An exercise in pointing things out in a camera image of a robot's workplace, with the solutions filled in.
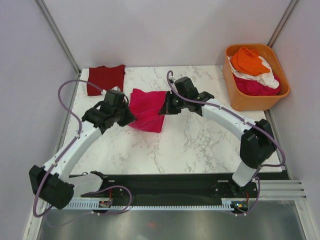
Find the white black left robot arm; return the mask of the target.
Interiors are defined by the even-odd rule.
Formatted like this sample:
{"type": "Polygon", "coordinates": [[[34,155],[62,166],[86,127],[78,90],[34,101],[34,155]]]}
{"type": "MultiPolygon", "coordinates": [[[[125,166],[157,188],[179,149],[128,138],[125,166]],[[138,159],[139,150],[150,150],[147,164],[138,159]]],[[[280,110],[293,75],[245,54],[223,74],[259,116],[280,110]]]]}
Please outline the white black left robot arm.
{"type": "Polygon", "coordinates": [[[74,197],[95,193],[99,197],[110,191],[108,182],[94,173],[70,177],[74,167],[88,148],[114,124],[120,127],[135,121],[126,95],[118,90],[108,90],[102,101],[88,109],[81,118],[74,137],[43,166],[34,165],[29,170],[34,203],[42,199],[56,209],[63,209],[74,197]]]}

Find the orange t-shirt in basket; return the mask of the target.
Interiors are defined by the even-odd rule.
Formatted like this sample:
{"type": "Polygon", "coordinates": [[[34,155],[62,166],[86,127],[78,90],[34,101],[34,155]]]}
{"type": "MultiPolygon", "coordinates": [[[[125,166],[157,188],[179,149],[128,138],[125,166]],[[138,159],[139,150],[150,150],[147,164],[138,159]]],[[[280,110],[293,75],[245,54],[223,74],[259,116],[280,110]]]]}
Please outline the orange t-shirt in basket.
{"type": "Polygon", "coordinates": [[[231,58],[231,65],[239,72],[251,76],[267,74],[270,69],[263,65],[259,52],[242,46],[231,58]]]}

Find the aluminium frame rail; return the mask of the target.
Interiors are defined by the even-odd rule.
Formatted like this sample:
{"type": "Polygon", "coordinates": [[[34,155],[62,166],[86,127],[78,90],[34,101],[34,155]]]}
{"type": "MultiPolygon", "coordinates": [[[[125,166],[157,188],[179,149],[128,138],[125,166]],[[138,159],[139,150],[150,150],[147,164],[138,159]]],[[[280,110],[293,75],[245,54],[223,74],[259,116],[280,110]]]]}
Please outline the aluminium frame rail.
{"type": "Polygon", "coordinates": [[[119,186],[115,190],[107,190],[108,187],[115,187],[116,183],[126,187],[132,196],[143,195],[190,195],[209,196],[218,199],[235,199],[249,196],[281,199],[302,199],[306,194],[301,182],[297,180],[253,180],[246,186],[240,187],[232,180],[168,180],[168,181],[147,181],[147,180],[106,180],[102,182],[90,181],[89,183],[77,183],[76,186],[49,187],[42,189],[40,197],[46,201],[69,202],[73,198],[120,198],[126,191],[119,186]]]}

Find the folded dark red t-shirt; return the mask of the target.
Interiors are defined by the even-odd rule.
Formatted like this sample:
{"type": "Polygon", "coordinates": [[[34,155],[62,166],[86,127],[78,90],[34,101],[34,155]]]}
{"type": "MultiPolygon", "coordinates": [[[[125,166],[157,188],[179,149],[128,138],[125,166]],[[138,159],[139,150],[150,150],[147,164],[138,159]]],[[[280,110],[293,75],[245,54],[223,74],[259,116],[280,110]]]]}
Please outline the folded dark red t-shirt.
{"type": "Polygon", "coordinates": [[[102,90],[110,90],[114,87],[119,87],[124,90],[125,65],[116,67],[90,67],[88,82],[98,86],[102,90]]]}

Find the orange plastic laundry basket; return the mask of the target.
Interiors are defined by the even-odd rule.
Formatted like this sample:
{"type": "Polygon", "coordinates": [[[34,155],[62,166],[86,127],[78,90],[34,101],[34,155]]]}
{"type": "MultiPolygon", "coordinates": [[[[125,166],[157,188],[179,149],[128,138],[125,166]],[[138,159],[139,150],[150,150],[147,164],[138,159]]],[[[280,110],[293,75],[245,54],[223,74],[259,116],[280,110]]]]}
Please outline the orange plastic laundry basket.
{"type": "Polygon", "coordinates": [[[236,44],[225,50],[222,73],[236,111],[266,111],[291,92],[289,82],[267,45],[236,44]]]}

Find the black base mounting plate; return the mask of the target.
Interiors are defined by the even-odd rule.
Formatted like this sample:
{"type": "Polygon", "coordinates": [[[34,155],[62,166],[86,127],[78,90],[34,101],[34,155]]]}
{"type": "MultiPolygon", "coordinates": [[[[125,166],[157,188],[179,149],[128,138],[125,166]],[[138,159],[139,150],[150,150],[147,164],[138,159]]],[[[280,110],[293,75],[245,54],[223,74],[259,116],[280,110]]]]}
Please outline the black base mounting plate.
{"type": "Polygon", "coordinates": [[[254,199],[255,182],[238,186],[230,173],[102,175],[102,185],[88,197],[112,199],[113,206],[214,206],[223,199],[254,199]]]}

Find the magenta t-shirt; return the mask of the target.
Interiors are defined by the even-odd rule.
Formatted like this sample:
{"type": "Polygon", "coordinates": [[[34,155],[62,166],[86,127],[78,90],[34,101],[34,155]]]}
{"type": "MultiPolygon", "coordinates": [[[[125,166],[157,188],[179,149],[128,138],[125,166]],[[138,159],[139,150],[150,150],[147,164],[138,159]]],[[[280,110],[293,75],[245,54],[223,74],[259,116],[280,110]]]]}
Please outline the magenta t-shirt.
{"type": "Polygon", "coordinates": [[[130,127],[151,133],[162,131],[165,116],[159,112],[165,103],[166,91],[144,92],[134,88],[130,94],[129,109],[136,117],[130,127]]]}
{"type": "Polygon", "coordinates": [[[248,96],[276,96],[281,90],[280,85],[277,88],[271,88],[255,80],[239,78],[234,74],[233,78],[238,90],[248,96]]]}

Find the white t-shirt in basket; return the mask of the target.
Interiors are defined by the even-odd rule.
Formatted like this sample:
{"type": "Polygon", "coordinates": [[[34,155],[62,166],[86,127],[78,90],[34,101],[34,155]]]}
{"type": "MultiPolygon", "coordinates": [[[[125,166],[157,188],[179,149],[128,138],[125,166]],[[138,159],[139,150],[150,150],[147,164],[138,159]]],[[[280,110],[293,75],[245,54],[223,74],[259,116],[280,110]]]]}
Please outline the white t-shirt in basket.
{"type": "Polygon", "coordinates": [[[244,79],[244,80],[256,81],[256,82],[260,83],[261,85],[263,85],[265,87],[272,88],[272,89],[277,89],[280,86],[279,81],[276,80],[276,78],[275,78],[275,76],[273,74],[271,66],[269,65],[269,63],[262,56],[259,56],[259,58],[262,61],[262,65],[265,66],[266,68],[268,68],[269,72],[268,73],[263,73],[263,74],[260,74],[260,75],[257,75],[257,76],[249,75],[249,74],[242,73],[242,72],[236,70],[233,67],[232,63],[231,63],[231,58],[232,58],[231,56],[228,57],[229,64],[231,66],[232,73],[236,77],[238,77],[240,79],[244,79]]]}

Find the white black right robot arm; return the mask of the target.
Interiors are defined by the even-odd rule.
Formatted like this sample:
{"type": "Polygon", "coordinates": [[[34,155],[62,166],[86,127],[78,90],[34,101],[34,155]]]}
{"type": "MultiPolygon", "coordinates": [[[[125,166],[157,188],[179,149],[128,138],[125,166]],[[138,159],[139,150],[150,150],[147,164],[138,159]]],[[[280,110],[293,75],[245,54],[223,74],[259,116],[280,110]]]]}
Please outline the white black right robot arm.
{"type": "Polygon", "coordinates": [[[247,191],[247,184],[258,174],[263,163],[277,150],[270,123],[255,121],[224,107],[212,94],[198,92],[189,77],[168,80],[160,115],[178,115],[183,109],[212,120],[230,131],[240,141],[241,162],[232,175],[229,191],[235,197],[247,191]]]}

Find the magenta t-shirt in basket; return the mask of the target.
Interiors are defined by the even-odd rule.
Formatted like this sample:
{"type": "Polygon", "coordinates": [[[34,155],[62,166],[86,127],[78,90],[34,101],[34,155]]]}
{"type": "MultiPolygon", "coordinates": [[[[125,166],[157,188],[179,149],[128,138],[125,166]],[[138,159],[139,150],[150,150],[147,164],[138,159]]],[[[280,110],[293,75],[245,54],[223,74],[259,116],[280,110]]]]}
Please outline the magenta t-shirt in basket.
{"type": "Polygon", "coordinates": [[[233,78],[238,90],[248,96],[276,96],[281,90],[280,85],[277,88],[271,88],[255,80],[239,78],[234,74],[233,78]]]}

